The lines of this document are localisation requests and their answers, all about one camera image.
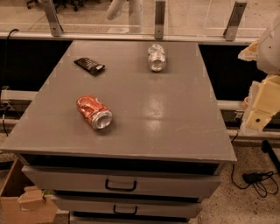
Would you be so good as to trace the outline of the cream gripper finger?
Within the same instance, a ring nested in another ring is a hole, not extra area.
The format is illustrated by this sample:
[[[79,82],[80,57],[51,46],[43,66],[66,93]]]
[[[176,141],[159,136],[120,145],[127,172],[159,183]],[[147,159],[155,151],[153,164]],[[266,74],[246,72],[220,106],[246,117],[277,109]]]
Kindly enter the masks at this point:
[[[242,128],[263,130],[280,111],[280,76],[269,74],[261,82],[253,81],[245,102],[248,106],[242,119]]]
[[[239,60],[256,61],[258,55],[259,39],[252,42],[248,47],[241,50],[238,54]]]

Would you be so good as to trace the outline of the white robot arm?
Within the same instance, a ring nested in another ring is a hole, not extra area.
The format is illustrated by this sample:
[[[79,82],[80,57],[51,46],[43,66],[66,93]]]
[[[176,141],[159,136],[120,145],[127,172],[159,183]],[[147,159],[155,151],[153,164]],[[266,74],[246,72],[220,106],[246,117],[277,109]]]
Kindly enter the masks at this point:
[[[272,117],[280,111],[280,15],[277,15],[262,36],[238,54],[240,60],[256,61],[257,69],[267,74],[251,88],[245,126],[262,131]]]

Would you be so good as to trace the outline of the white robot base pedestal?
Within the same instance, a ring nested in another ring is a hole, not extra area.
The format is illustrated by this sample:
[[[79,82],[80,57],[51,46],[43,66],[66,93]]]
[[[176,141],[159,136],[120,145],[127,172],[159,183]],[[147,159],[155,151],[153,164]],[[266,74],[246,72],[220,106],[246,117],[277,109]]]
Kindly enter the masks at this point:
[[[128,14],[128,32],[140,34],[143,31],[143,10],[144,0],[110,0],[106,19],[117,19],[125,11]]]

